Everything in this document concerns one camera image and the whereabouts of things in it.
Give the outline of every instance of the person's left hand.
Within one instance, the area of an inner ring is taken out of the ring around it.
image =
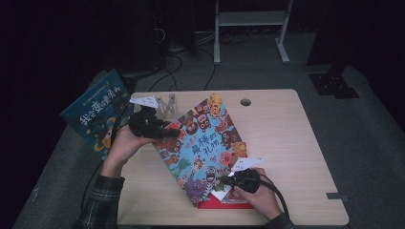
[[[128,162],[143,145],[162,141],[162,139],[152,139],[138,137],[132,134],[128,125],[121,127],[117,131],[116,139],[111,147],[110,153],[104,161],[101,174],[106,177],[119,177],[122,166]]]

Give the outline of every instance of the person's right hand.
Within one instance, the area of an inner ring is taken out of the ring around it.
[[[261,168],[253,168],[259,174],[265,176],[266,172],[264,169]],[[268,179],[265,177],[260,176],[260,179],[269,182]],[[277,203],[276,196],[274,192],[267,188],[265,185],[260,185],[259,189],[256,193],[251,194],[249,192],[244,191],[238,186],[234,187],[234,190],[237,194],[239,194],[242,198],[244,198],[247,202],[249,202],[253,208],[268,220],[272,220],[282,214],[282,210]]]

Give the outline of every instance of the black controller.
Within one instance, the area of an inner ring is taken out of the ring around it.
[[[164,129],[170,122],[157,119],[155,109],[145,106],[140,107],[139,112],[129,116],[128,125],[134,135],[154,139],[178,137],[180,135],[180,130]]]
[[[221,177],[221,181],[225,185],[230,185],[232,188],[238,186],[249,193],[256,193],[260,186],[260,175],[256,170],[246,169],[235,172],[232,177]]]

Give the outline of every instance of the round hole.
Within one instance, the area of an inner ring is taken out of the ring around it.
[[[244,98],[241,100],[241,104],[242,106],[248,107],[250,106],[250,104],[252,104],[252,102],[250,101],[250,99]]]

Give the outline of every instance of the white paper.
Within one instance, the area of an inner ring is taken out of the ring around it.
[[[151,97],[143,97],[143,98],[131,98],[129,100],[130,103],[139,104],[146,107],[151,108],[158,108],[159,104],[158,101],[154,96]]]

